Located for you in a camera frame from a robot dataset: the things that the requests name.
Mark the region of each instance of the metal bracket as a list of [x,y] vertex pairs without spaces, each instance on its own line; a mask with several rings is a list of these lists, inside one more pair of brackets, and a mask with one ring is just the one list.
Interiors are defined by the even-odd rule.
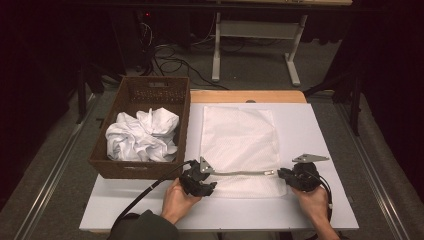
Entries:
[[319,161],[327,161],[327,160],[330,160],[330,158],[304,153],[300,155],[299,157],[293,159],[292,162],[310,163],[310,162],[319,162]]
[[214,173],[215,169],[203,157],[200,157],[200,172]]

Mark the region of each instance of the black cable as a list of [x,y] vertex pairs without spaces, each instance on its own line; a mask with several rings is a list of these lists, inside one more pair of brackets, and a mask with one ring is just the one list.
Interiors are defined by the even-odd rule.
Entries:
[[237,48],[236,50],[225,50],[223,46],[220,47],[220,50],[223,51],[223,52],[227,52],[227,53],[238,52],[238,51],[242,50],[246,46],[246,41],[238,41],[238,42],[241,43],[241,46],[239,46],[239,48]]
[[284,39],[271,39],[269,43],[260,43],[259,41],[250,41],[252,38],[246,38],[246,43],[252,45],[252,46],[260,46],[260,47],[267,47],[276,45],[278,43],[281,43]]
[[328,188],[328,189],[326,189],[327,194],[328,194],[328,203],[333,204],[333,194],[332,194],[332,191],[331,191],[331,188],[330,188],[330,184],[328,184],[327,180],[325,180],[325,178],[323,178],[322,176],[319,176],[319,177],[322,179],[321,184],[323,186],[327,186],[327,188]]
[[150,75],[152,72],[153,72],[153,63],[152,63],[152,60],[150,60],[150,61],[147,63],[147,66],[146,66],[146,68],[145,68],[144,72],[143,72],[142,74],[140,74],[140,76],[148,76],[148,75]]
[[199,44],[196,44],[196,45],[192,45],[192,47],[193,48],[196,48],[196,49],[200,49],[200,50],[211,50],[211,49],[214,49],[215,48],[215,42],[210,42],[210,40],[209,41],[202,42],[202,43],[199,43]]
[[323,181],[321,181],[321,185],[324,187],[325,191],[327,191],[327,195],[328,195],[327,218],[328,218],[328,221],[330,222],[331,221],[331,215],[333,214],[333,196],[332,196],[330,186],[328,185],[328,183],[326,185],[326,184],[324,184]]
[[[196,70],[194,67],[192,67],[187,61],[185,61],[185,60],[183,60],[183,59],[180,59],[180,58],[177,58],[177,57],[173,57],[174,56],[174,54],[175,54],[175,49],[173,49],[172,47],[169,47],[169,46],[163,46],[163,48],[167,48],[167,49],[171,49],[173,52],[171,53],[171,54],[169,54],[168,56],[166,56],[166,57],[158,57],[159,59],[161,59],[161,60],[165,60],[165,62],[164,63],[162,63],[162,64],[160,64],[159,66],[158,66],[158,68],[159,68],[159,70],[161,71],[161,72],[164,72],[164,73],[173,73],[173,72],[176,72],[176,71],[178,71],[179,69],[181,69],[183,66],[185,66],[185,67],[187,67],[187,76],[190,76],[190,70],[192,70],[192,71],[194,71],[204,82],[207,82],[208,83],[208,85],[203,85],[203,84],[198,84],[198,83],[195,83],[195,82],[193,82],[193,81],[191,81],[193,84],[195,84],[195,85],[197,85],[197,86],[203,86],[203,87],[206,87],[206,86],[211,86],[211,87],[216,87],[216,88],[221,88],[221,89],[224,89],[224,90],[229,90],[228,88],[226,88],[226,87],[224,87],[224,86],[222,86],[222,85],[219,85],[219,84],[215,84],[215,83],[213,83],[212,81],[209,81],[209,80],[206,80],[203,76],[202,76],[202,74],[198,71],[198,70]],[[179,66],[176,68],[176,69],[173,69],[172,71],[165,71],[164,69],[163,69],[163,66],[164,65],[166,65],[166,64],[169,64],[169,63],[178,63],[179,64]]]
[[165,76],[165,74],[163,73],[162,69],[159,67],[159,63],[158,60],[156,59],[156,55],[153,56],[153,60],[155,61],[156,66],[158,67],[160,73],[162,74],[162,76]]
[[140,202],[141,199],[143,199],[148,193],[150,193],[155,187],[157,187],[159,184],[161,184],[163,181],[165,181],[166,179],[168,179],[169,175],[171,173],[173,173],[174,171],[176,171],[177,169],[179,169],[180,167],[190,164],[192,163],[192,161],[195,160],[190,160],[190,161],[186,161],[180,165],[178,165],[177,167],[175,167],[174,169],[172,169],[171,171],[169,171],[168,173],[164,174],[162,177],[160,177],[156,182],[154,182],[152,185],[150,185],[150,187],[148,187],[146,190],[144,190],[140,195],[138,195],[137,198],[134,199],[134,201],[132,201],[130,203],[130,205],[128,205],[128,207],[126,207],[124,209],[124,211],[121,212],[121,214],[119,214],[119,216],[116,218],[115,222],[112,225],[111,231],[113,230],[114,227],[116,227],[116,224],[123,218],[125,217],[125,215],[138,203]]

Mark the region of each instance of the person's arm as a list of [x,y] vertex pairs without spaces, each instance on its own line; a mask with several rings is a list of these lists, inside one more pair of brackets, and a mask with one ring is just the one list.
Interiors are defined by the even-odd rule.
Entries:
[[327,192],[322,187],[317,187],[311,192],[303,192],[295,188],[292,188],[292,191],[298,197],[303,212],[314,225],[319,239],[340,239],[327,218]]
[[200,199],[188,196],[177,178],[165,192],[160,216],[147,210],[140,217],[124,217],[112,230],[108,240],[177,240],[179,233],[174,224]]

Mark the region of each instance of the black sleeve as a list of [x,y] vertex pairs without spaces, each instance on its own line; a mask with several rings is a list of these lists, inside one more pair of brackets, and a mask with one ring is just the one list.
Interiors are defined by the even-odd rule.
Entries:
[[136,219],[122,219],[108,240],[178,240],[178,236],[172,223],[147,210]]

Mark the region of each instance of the folded white towel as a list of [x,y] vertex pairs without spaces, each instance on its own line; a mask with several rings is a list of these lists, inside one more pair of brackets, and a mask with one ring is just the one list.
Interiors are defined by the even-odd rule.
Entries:
[[170,162],[177,146],[172,141],[179,117],[160,108],[148,113],[138,111],[137,118],[119,113],[116,123],[106,131],[107,155],[112,160]]
[[[200,155],[216,172],[268,171],[280,168],[277,132],[271,110],[206,106]],[[278,175],[216,176],[211,197],[267,198],[286,194]]]

